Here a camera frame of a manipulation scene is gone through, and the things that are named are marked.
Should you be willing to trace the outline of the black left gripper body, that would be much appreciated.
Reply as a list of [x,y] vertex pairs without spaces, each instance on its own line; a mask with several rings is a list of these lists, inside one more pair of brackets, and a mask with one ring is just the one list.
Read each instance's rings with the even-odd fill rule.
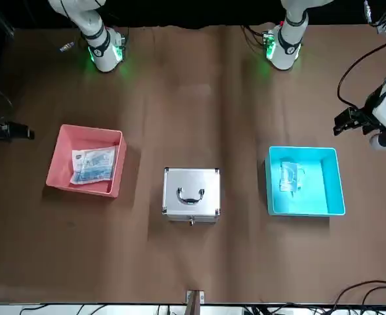
[[374,117],[372,111],[367,108],[358,108],[354,123],[356,128],[362,129],[363,135],[368,135],[373,131],[382,131],[382,124]]

